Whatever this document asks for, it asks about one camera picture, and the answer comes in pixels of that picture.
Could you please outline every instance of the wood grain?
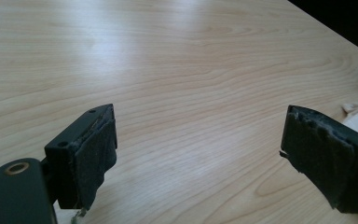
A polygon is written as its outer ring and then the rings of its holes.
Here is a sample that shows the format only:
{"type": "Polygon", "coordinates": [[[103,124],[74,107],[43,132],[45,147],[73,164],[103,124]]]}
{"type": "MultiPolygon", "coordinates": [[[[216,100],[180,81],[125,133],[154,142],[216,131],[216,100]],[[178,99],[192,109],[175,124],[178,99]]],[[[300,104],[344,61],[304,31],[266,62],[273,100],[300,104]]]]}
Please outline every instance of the wood grain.
{"type": "Polygon", "coordinates": [[[283,0],[0,0],[0,166],[115,105],[84,223],[358,223],[278,154],[288,105],[351,102],[358,48],[283,0]]]}

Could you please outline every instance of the metal ring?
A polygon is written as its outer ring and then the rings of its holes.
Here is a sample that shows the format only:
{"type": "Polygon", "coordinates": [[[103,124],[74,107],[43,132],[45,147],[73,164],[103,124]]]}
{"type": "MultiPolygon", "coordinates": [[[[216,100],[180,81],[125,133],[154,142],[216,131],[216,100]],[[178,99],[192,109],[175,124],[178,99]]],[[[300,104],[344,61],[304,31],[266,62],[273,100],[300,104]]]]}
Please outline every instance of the metal ring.
{"type": "Polygon", "coordinates": [[[28,162],[25,161],[17,162],[7,167],[5,170],[5,174],[17,175],[28,169],[28,167],[30,167],[30,163],[28,162]]]}

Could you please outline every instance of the screw hole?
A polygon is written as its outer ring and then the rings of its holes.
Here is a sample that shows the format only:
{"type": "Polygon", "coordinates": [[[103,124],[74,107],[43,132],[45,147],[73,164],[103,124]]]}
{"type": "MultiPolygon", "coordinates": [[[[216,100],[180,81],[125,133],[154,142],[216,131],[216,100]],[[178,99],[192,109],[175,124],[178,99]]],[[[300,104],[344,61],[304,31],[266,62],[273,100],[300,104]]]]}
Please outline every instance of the screw hole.
{"type": "Polygon", "coordinates": [[[68,145],[68,142],[60,142],[58,144],[58,147],[66,147],[68,145]]]}
{"type": "Polygon", "coordinates": [[[7,167],[7,169],[5,170],[5,173],[7,175],[17,175],[19,173],[22,173],[24,170],[28,169],[29,166],[30,166],[30,163],[28,163],[28,162],[18,162],[18,163],[15,163],[15,164],[7,167]]]}

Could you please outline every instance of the light wood surface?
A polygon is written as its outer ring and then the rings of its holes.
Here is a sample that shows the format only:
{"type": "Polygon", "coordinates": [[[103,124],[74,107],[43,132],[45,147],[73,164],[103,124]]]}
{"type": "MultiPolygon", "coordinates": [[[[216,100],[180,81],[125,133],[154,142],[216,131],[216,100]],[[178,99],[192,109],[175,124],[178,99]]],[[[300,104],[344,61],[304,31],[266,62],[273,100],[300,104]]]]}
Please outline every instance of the light wood surface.
{"type": "Polygon", "coordinates": [[[284,0],[0,0],[0,166],[115,106],[83,223],[358,223],[278,153],[288,105],[352,102],[358,48],[284,0]]]}

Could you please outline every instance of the black plastic object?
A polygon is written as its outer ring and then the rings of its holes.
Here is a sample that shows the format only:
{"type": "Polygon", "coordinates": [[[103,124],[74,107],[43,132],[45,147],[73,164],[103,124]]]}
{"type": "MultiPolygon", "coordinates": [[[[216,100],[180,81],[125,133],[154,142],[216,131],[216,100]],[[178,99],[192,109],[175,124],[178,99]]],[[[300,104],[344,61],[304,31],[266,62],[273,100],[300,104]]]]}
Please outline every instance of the black plastic object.
{"type": "Polygon", "coordinates": [[[358,132],[305,107],[290,105],[281,156],[341,213],[358,213],[358,132]]]}
{"type": "Polygon", "coordinates": [[[0,167],[0,223],[57,223],[38,160],[0,167]]]}
{"type": "Polygon", "coordinates": [[[60,208],[90,209],[104,173],[116,163],[113,105],[84,113],[45,146],[60,208]]]}

